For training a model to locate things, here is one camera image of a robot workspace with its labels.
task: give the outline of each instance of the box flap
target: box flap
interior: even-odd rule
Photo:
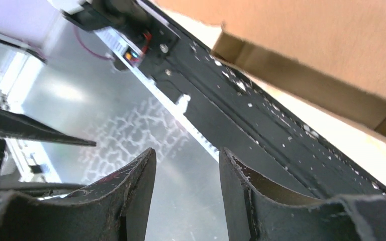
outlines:
[[[386,1],[156,2],[386,99]]]

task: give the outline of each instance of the brown cardboard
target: brown cardboard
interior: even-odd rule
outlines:
[[[386,136],[386,1],[157,0],[223,32],[212,54]]]

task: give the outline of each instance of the screw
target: screw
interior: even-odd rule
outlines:
[[[164,54],[166,54],[166,53],[168,53],[168,46],[166,45],[166,44],[161,44],[161,45],[159,45],[159,47],[160,47],[160,50],[164,53]]]

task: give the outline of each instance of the shiny table surface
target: shiny table surface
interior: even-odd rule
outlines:
[[[84,43],[105,54],[94,34]],[[26,115],[96,148],[44,143],[63,182],[91,183],[147,147],[158,165],[146,240],[228,240],[217,161],[130,72],[79,45],[68,25],[23,103]]]

